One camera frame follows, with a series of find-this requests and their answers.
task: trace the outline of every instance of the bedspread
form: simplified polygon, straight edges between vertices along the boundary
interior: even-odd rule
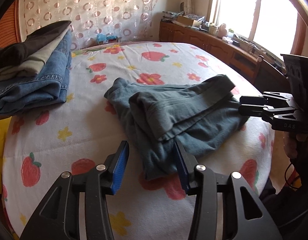
[[[9,220],[18,235],[63,171],[74,175],[87,172],[126,139],[113,106],[104,98],[116,78],[148,85],[196,84],[226,74],[236,85],[232,90],[236,99],[259,95],[233,69],[189,44],[138,43],[75,51],[72,56],[67,102],[30,110],[10,123],[3,192]],[[251,117],[199,162],[218,173],[240,171],[259,194],[270,172],[273,140],[270,125]],[[107,197],[116,240],[187,239],[194,203],[195,196],[185,195],[177,174],[146,181],[140,156],[131,144],[121,189]],[[221,218],[222,209],[218,210]],[[86,239],[83,219],[80,224],[81,239]]]

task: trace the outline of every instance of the denim fabric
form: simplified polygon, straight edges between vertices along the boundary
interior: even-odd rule
[[[68,31],[37,76],[0,82],[0,115],[15,115],[34,107],[66,102],[71,43],[72,34]]]
[[[175,140],[199,158],[217,150],[247,121],[230,92],[225,75],[201,84],[142,85],[123,78],[114,81],[105,98],[114,106],[126,135],[137,147],[145,179],[176,172]]]

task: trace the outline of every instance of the cabinet door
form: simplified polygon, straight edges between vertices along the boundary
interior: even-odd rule
[[[184,29],[185,28],[174,30],[173,42],[187,43],[186,32]]]
[[[211,40],[207,52],[228,64],[230,62],[230,51],[227,47],[228,45],[223,41]]]
[[[161,42],[170,42],[170,36],[171,36],[171,29],[168,25],[165,25],[164,23],[161,23],[160,29],[159,29],[159,40]]]
[[[196,34],[190,33],[189,35],[189,43],[192,45],[195,45],[196,47],[199,47],[201,49],[205,49],[207,40],[204,39],[204,37],[199,37]]]

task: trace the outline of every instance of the folded jeans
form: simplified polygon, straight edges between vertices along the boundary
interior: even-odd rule
[[[66,101],[71,39],[68,31],[37,76],[0,82],[0,115],[16,115],[34,107]]]

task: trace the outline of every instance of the human hand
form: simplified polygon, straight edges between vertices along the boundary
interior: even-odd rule
[[[307,138],[306,134],[297,134],[296,139],[291,138],[288,132],[284,132],[283,137],[283,148],[284,151],[290,159],[295,159],[298,156],[298,152],[296,151],[297,140],[299,142],[305,141]]]

